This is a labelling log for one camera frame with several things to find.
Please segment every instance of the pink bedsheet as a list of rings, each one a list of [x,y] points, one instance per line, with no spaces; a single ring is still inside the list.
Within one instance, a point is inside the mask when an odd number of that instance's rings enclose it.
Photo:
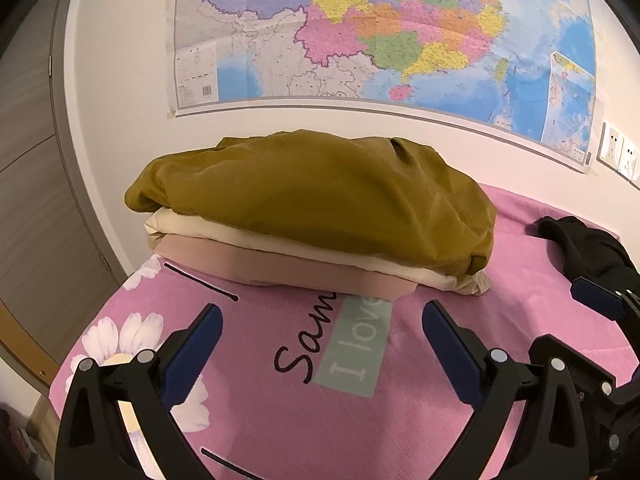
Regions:
[[[418,286],[391,305],[239,285],[183,269],[236,294],[233,301],[155,257],[104,305],[65,360],[50,399],[62,413],[65,385],[84,356],[99,364],[128,360],[158,347],[213,302],[223,312],[222,338],[189,398],[172,413],[215,478],[412,480],[431,475],[471,414],[422,333],[429,300],[439,299],[487,347],[502,347],[516,360],[526,361],[535,337],[552,333],[619,384],[628,381],[638,362],[618,327],[573,301],[554,267],[562,262],[559,249],[525,234],[538,218],[565,213],[484,190],[498,218],[487,268],[494,286],[480,298]],[[498,473],[521,408],[513,410],[483,478]],[[130,408],[123,413],[145,471],[162,478]]]

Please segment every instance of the map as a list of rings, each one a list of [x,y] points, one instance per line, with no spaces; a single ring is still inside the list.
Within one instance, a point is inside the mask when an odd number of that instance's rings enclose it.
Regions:
[[[175,0],[171,24],[177,110],[297,96],[404,105],[588,163],[589,0]]]

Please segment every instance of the wall socket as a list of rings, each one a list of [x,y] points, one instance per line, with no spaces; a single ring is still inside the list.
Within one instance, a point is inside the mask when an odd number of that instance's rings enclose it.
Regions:
[[[620,156],[620,163],[618,165],[618,173],[625,177],[627,180],[631,180],[638,164],[638,148],[634,143],[625,137],[622,142],[622,155]]]
[[[631,183],[640,189],[640,156],[636,161],[636,169],[634,170],[634,174],[631,177]]]
[[[622,158],[623,144],[624,136],[610,124],[605,124],[598,160],[612,170],[617,170],[620,165],[620,158]]]

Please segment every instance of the stack of folded clothes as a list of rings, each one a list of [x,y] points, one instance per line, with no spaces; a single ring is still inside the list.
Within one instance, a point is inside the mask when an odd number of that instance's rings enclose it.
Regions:
[[[393,301],[416,285],[482,294],[495,208],[405,139],[297,130],[153,160],[126,193],[151,248],[252,285]]]

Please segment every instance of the pink folded cloth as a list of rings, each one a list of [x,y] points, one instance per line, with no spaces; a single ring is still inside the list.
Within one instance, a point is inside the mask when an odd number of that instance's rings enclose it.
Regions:
[[[416,283],[357,267],[305,260],[224,244],[206,238],[167,234],[155,252],[185,267],[247,285],[290,285],[395,301]]]

